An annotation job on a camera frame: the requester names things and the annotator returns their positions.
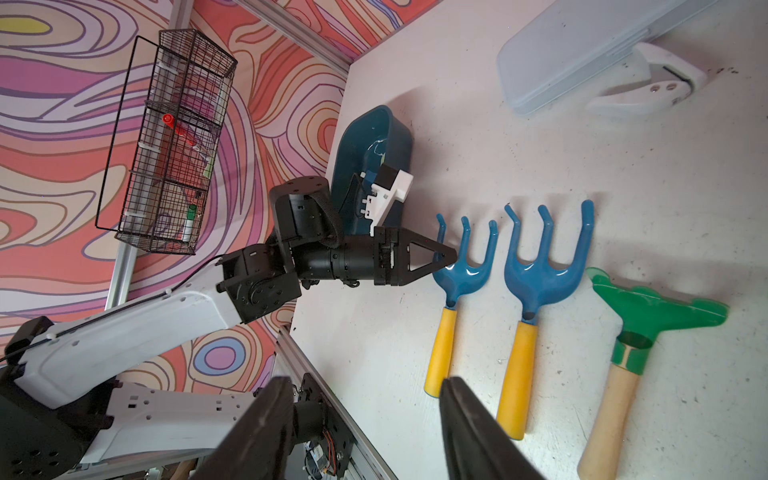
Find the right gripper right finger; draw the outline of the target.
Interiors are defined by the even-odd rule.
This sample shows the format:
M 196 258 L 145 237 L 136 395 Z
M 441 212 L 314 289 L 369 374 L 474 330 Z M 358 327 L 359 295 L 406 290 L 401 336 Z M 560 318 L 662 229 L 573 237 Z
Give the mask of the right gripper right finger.
M 451 480 L 542 477 L 462 378 L 442 382 L 439 408 Z

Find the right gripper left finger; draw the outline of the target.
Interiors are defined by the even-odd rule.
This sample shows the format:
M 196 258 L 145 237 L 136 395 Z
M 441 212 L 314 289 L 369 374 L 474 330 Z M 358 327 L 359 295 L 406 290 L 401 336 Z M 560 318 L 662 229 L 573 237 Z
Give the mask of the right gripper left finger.
M 196 479 L 282 479 L 293 442 L 293 384 L 275 377 L 195 473 Z

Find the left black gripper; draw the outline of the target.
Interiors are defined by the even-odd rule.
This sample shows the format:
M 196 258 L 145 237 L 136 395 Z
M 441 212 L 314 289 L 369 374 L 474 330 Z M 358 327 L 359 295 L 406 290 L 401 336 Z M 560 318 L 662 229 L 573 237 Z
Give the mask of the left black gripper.
M 356 287 L 405 286 L 453 265 L 457 251 L 406 228 L 376 227 L 374 235 L 351 235 L 337 247 L 307 243 L 293 249 L 298 278 L 305 287 L 339 280 Z

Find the yellow handled tool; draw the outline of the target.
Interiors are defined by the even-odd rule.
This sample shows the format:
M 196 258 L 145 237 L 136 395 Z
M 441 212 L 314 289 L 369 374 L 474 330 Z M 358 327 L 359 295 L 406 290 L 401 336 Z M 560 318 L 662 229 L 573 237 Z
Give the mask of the yellow handled tool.
M 466 216 L 461 218 L 461 222 L 463 232 L 459 245 L 458 260 L 453 265 L 432 274 L 436 284 L 446 294 L 446 301 L 433 343 L 424 383 L 425 393 L 433 398 L 440 396 L 442 383 L 450 373 L 457 323 L 458 300 L 464 295 L 475 293 L 487 283 L 492 271 L 498 242 L 498 224 L 495 220 L 491 220 L 489 222 L 489 239 L 483 262 L 479 267 L 471 266 L 467 261 L 471 227 Z

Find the blue rake yellow handle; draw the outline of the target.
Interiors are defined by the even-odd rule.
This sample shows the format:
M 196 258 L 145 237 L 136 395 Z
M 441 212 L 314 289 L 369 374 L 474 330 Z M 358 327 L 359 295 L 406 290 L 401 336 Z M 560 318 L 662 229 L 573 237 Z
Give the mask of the blue rake yellow handle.
M 582 202 L 582 225 L 575 253 L 571 264 L 563 269 L 554 268 L 549 261 L 554 221 L 546 206 L 538 207 L 543 231 L 537 257 L 529 264 L 518 258 L 521 221 L 511 206 L 507 205 L 505 212 L 513 222 L 513 231 L 504 281 L 509 292 L 520 301 L 522 313 L 504 375 L 496 420 L 509 438 L 521 440 L 526 433 L 532 394 L 539 310 L 568 298 L 579 286 L 593 238 L 595 210 L 591 200 Z

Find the green rake wooden handle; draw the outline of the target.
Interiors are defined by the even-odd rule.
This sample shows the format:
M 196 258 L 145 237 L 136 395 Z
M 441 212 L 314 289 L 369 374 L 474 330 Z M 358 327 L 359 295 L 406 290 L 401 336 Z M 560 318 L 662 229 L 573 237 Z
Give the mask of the green rake wooden handle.
M 621 318 L 602 400 L 577 473 L 581 479 L 615 479 L 627 419 L 658 336 L 665 331 L 716 327 L 729 306 L 715 300 L 679 301 L 647 286 L 616 285 L 597 267 L 586 269 L 597 295 Z

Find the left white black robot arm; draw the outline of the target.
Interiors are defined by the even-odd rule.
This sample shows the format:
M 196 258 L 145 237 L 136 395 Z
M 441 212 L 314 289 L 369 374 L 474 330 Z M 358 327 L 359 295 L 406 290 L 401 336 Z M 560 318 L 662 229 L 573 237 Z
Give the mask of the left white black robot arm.
M 177 346 L 260 319 L 322 280 L 404 286 L 457 259 L 402 227 L 344 231 L 329 184 L 305 176 L 269 194 L 266 241 L 218 256 L 176 286 L 69 323 L 40 316 L 7 343 L 1 367 L 1 475 L 54 479 L 80 463 L 213 449 L 250 406 L 132 386 L 120 375 Z

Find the teal storage box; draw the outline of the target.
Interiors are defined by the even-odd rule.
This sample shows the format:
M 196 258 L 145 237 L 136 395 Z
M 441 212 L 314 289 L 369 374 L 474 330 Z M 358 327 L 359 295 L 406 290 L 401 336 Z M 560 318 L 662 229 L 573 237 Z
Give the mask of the teal storage box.
M 413 135 L 386 105 L 379 105 L 350 123 L 338 146 L 330 182 L 332 204 L 344 233 L 367 234 L 371 221 L 364 217 L 364 200 L 380 167 L 410 170 Z

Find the green white marker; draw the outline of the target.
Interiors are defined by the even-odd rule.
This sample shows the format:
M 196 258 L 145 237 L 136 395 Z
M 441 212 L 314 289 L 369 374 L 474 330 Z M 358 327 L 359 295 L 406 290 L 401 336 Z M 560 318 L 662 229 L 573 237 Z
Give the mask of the green white marker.
M 193 240 L 194 234 L 197 232 L 197 213 L 197 206 L 195 204 L 189 204 L 181 236 L 181 241 L 185 244 L 190 244 Z

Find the white pencil case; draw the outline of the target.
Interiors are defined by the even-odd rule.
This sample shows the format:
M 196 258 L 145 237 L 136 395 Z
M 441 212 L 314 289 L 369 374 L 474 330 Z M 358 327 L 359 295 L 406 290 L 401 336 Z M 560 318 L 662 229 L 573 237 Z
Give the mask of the white pencil case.
M 711 1 L 556 1 L 497 56 L 507 104 L 529 115 L 710 7 Z

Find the white clip by case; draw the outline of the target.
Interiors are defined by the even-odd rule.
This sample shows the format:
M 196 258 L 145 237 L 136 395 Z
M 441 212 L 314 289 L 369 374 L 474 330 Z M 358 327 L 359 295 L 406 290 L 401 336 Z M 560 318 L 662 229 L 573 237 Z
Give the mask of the white clip by case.
M 633 46 L 633 54 L 648 68 L 650 79 L 631 89 L 593 98 L 586 109 L 609 117 L 650 115 L 671 108 L 701 90 L 708 75 L 695 65 L 647 42 Z

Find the red marker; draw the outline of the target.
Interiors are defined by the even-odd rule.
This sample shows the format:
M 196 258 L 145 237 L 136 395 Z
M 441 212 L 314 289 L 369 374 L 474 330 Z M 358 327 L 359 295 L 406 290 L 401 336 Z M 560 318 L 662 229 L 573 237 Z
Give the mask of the red marker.
M 167 127 L 173 129 L 179 137 L 183 138 L 190 147 L 193 149 L 199 148 L 197 139 L 194 134 L 190 133 L 185 127 L 183 127 L 172 114 L 164 114 L 162 116 L 162 121 Z

